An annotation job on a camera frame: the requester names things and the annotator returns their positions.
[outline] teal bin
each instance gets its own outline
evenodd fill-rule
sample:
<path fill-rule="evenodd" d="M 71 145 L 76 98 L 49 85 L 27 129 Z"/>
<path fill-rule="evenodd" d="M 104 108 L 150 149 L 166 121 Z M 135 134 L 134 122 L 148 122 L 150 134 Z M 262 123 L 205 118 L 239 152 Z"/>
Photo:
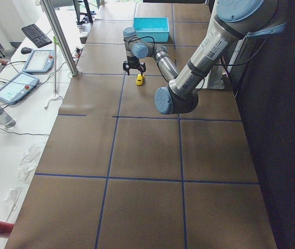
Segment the teal bin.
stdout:
<path fill-rule="evenodd" d="M 167 17 L 135 17 L 133 27 L 139 38 L 151 36 L 155 42 L 165 43 L 169 38 L 169 22 Z M 153 42 L 151 38 L 142 39 L 145 42 Z"/>

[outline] blue cap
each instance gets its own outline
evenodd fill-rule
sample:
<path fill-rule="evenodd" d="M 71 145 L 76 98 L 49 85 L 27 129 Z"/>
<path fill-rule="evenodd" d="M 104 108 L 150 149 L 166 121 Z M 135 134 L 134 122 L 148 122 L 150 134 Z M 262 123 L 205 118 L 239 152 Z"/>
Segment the blue cap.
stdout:
<path fill-rule="evenodd" d="M 148 47 L 143 43 L 136 43 L 131 51 L 138 59 L 145 58 L 148 55 Z"/>
<path fill-rule="evenodd" d="M 123 30 L 123 37 L 124 38 L 131 37 L 131 36 L 134 36 L 134 35 L 136 35 L 136 30 L 135 30 L 134 27 L 126 27 Z"/>
<path fill-rule="evenodd" d="M 167 87 L 160 87 L 154 96 L 154 102 L 158 111 L 162 114 L 171 114 L 173 101 Z"/>
<path fill-rule="evenodd" d="M 218 17 L 224 22 L 239 22 L 251 16 L 264 0 L 219 0 L 216 8 Z"/>

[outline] black wall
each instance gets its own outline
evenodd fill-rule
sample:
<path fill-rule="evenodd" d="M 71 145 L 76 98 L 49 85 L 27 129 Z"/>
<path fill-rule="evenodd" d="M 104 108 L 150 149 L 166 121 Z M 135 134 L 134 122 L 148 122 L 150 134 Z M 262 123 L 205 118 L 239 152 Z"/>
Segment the black wall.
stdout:
<path fill-rule="evenodd" d="M 279 249 L 295 249 L 295 1 L 287 31 L 249 63 L 237 95 Z"/>

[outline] white stand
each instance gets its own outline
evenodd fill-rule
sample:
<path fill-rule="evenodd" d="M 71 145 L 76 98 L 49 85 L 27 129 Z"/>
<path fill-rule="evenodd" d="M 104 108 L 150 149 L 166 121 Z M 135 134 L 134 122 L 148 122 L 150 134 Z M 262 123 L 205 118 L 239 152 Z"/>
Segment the white stand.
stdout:
<path fill-rule="evenodd" d="M 51 101 L 56 101 L 56 100 L 62 100 L 63 97 L 58 95 L 58 90 L 57 90 L 57 85 L 56 85 L 56 42 L 54 41 L 54 91 L 53 95 L 47 100 L 46 105 L 45 105 L 45 110 L 48 109 L 48 105 Z"/>

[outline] yellow object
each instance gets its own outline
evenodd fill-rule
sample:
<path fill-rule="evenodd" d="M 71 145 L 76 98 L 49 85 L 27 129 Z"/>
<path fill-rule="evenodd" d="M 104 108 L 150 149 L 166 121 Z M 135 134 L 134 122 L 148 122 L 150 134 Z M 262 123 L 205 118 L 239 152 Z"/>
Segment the yellow object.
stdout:
<path fill-rule="evenodd" d="M 136 85 L 141 86 L 144 82 L 145 75 L 144 74 L 138 74 L 137 75 L 137 80 L 136 80 Z"/>

